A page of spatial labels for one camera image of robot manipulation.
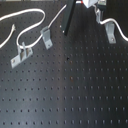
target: metal bracket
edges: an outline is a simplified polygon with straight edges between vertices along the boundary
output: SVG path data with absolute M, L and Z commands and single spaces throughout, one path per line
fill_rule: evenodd
M 45 44 L 46 49 L 51 48 L 53 46 L 53 44 L 52 44 L 52 41 L 50 39 L 50 29 L 48 28 L 48 26 L 46 26 L 45 28 L 43 28 L 40 31 L 40 33 L 42 35 L 42 38 L 43 38 L 43 41 L 44 41 L 44 44 Z
M 100 23 L 101 21 L 101 11 L 99 9 L 96 11 L 96 21 L 97 23 Z
M 106 33 L 108 36 L 108 40 L 110 44 L 115 44 L 116 43 L 116 39 L 114 36 L 114 29 L 115 29 L 115 25 L 112 22 L 106 23 L 105 24 L 105 29 L 106 29 Z
M 21 51 L 20 46 L 17 46 L 18 55 L 13 59 L 11 59 L 12 68 L 15 68 L 16 66 L 18 66 L 20 63 L 22 63 L 24 60 L 26 60 L 33 54 L 32 48 L 27 48 L 27 49 L 25 48 L 24 42 L 22 43 L 22 46 L 23 46 L 23 52 Z

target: white wire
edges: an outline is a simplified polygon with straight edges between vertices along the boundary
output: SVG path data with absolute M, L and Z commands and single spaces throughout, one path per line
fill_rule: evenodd
M 57 17 L 60 15 L 60 13 L 67 7 L 67 5 L 64 5 L 63 8 L 57 13 L 57 15 L 54 17 L 54 19 L 50 22 L 48 28 L 51 27 L 51 25 L 53 24 L 53 22 L 57 19 Z
M 64 5 L 64 7 L 57 13 L 57 15 L 54 17 L 54 19 L 51 21 L 51 23 L 49 24 L 48 28 L 51 27 L 51 25 L 53 24 L 53 22 L 56 20 L 56 18 L 60 15 L 60 13 L 66 8 L 66 5 Z
M 41 20 L 40 22 L 38 22 L 38 23 L 36 23 L 36 24 L 34 24 L 34 25 L 31 25 L 30 27 L 28 27 L 28 28 L 26 28 L 26 29 L 24 29 L 23 31 L 20 32 L 20 34 L 18 35 L 18 37 L 17 37 L 17 39 L 16 39 L 16 44 L 17 44 L 17 46 L 20 46 L 21 49 L 23 49 L 23 46 L 19 45 L 19 38 L 20 38 L 20 36 L 21 36 L 23 33 L 25 33 L 25 32 L 27 32 L 27 31 L 29 31 L 29 30 L 31 30 L 31 29 L 33 29 L 33 28 L 39 26 L 39 25 L 44 21 L 44 19 L 45 19 L 45 12 L 44 12 L 43 10 L 41 10 L 41 9 L 33 8 L 33 9 L 26 9 L 26 10 L 23 10 L 23 11 L 15 12 L 15 13 L 12 13 L 12 14 L 9 14 L 9 15 L 6 15 L 6 16 L 3 16 L 3 17 L 0 18 L 0 21 L 2 21 L 2 20 L 4 20 L 4 19 L 10 18 L 10 17 L 14 17 L 14 16 L 17 16 L 17 15 L 21 15 L 21 14 L 23 14 L 23 13 L 28 13 L 28 12 L 40 12 L 40 13 L 42 13 L 44 16 L 43 16 L 43 18 L 42 18 L 42 20 Z M 41 39 L 41 36 L 40 36 L 34 43 L 32 43 L 31 45 L 25 46 L 25 48 L 33 47 L 35 44 L 38 43 L 38 41 L 39 41 L 40 39 Z
M 96 5 L 93 5 L 93 7 L 95 8 L 95 13 L 97 13 L 97 12 L 99 11 L 99 9 L 96 10 Z M 115 19 L 113 19 L 113 18 L 108 18 L 108 19 L 106 19 L 106 20 L 104 20 L 104 21 L 100 21 L 100 24 L 103 25 L 103 24 L 106 24 L 106 23 L 108 23 L 108 22 L 114 22 L 114 23 L 116 24 L 116 26 L 117 26 L 117 28 L 118 28 L 118 30 L 119 30 L 120 35 L 122 36 L 122 38 L 123 38 L 124 40 L 128 41 L 128 37 L 126 37 L 126 36 L 123 34 L 123 32 L 122 32 L 122 30 L 121 30 L 119 24 L 117 23 L 117 21 L 116 21 Z
M 12 34 L 13 34 L 13 32 L 14 32 L 15 30 L 16 30 L 16 29 L 15 29 L 15 25 L 13 24 L 9 36 L 7 37 L 7 39 L 6 39 L 2 44 L 0 44 L 0 48 L 2 48 L 2 47 L 9 41 L 9 39 L 11 38 L 11 36 L 12 36 Z

